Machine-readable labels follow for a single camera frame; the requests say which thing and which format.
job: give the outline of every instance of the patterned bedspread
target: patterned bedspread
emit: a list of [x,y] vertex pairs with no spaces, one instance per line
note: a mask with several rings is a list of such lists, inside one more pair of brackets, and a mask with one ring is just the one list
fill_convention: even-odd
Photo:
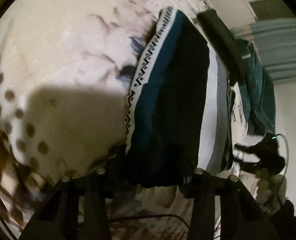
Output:
[[[97,158],[124,143],[131,77],[166,6],[195,22],[196,13],[211,4],[16,0],[0,19],[0,215],[16,236],[42,202],[43,187],[87,174]],[[237,85],[234,90],[232,140],[242,143],[246,123]],[[237,174],[237,166],[231,172]],[[110,216],[170,212],[190,219],[193,203],[176,187],[126,192],[107,203]],[[80,206],[82,221],[82,200]],[[173,218],[155,222],[116,223],[111,230],[114,239],[186,236]]]

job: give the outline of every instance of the blue stripe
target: blue stripe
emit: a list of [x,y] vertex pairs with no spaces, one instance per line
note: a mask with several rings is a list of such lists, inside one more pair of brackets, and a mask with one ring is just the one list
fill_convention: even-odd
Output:
[[131,148],[147,150],[152,135],[152,116],[155,112],[159,90],[164,83],[169,62],[175,51],[185,17],[181,11],[177,12],[171,30],[164,40],[155,61],[149,80],[143,85],[135,109],[135,130],[131,137]]

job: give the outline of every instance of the white wall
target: white wall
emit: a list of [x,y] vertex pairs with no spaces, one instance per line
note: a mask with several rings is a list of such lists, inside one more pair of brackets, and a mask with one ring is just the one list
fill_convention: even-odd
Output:
[[255,21],[247,0],[209,0],[219,17],[230,29]]
[[[285,134],[290,150],[286,195],[293,202],[296,214],[296,82],[275,84],[275,97],[276,129]],[[280,150],[284,152],[284,145],[280,144]]]

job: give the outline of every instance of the silver bolt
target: silver bolt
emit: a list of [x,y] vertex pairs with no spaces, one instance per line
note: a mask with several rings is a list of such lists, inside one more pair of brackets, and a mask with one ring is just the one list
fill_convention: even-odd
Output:
[[105,168],[99,168],[96,172],[97,172],[98,175],[102,175],[102,174],[106,173],[106,169]]
[[203,169],[201,169],[201,168],[195,168],[195,174],[201,175],[201,174],[203,174],[203,172],[204,172]]
[[239,180],[239,178],[236,175],[231,175],[229,178],[233,182],[237,182]]
[[61,178],[61,181],[62,182],[68,182],[70,180],[70,177],[69,176],[63,176],[62,178]]

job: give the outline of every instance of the striped curtain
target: striped curtain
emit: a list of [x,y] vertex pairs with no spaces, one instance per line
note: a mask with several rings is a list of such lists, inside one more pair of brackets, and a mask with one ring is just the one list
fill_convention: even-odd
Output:
[[253,43],[274,82],[296,79],[296,19],[259,21],[231,31]]

